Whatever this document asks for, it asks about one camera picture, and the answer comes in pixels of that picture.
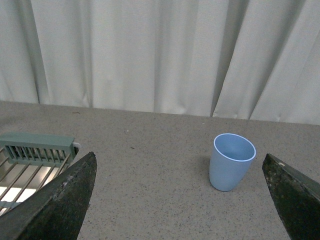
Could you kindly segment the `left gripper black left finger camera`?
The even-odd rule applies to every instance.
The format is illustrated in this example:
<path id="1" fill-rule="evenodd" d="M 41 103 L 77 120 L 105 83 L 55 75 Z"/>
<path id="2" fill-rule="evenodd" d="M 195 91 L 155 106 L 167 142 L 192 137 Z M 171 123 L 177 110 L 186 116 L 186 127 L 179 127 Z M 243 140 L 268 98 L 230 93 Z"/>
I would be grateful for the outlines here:
<path id="1" fill-rule="evenodd" d="M 0 217 L 2 240 L 75 240 L 92 196 L 97 159 L 89 152 Z"/>

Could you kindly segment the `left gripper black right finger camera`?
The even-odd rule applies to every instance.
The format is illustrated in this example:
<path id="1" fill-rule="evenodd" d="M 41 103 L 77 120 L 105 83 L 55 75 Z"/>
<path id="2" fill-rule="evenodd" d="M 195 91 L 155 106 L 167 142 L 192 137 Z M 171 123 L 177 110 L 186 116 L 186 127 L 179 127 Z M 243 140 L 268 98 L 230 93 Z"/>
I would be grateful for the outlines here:
<path id="1" fill-rule="evenodd" d="M 262 171 L 274 206 L 292 240 L 320 238 L 320 184 L 267 154 Z"/>

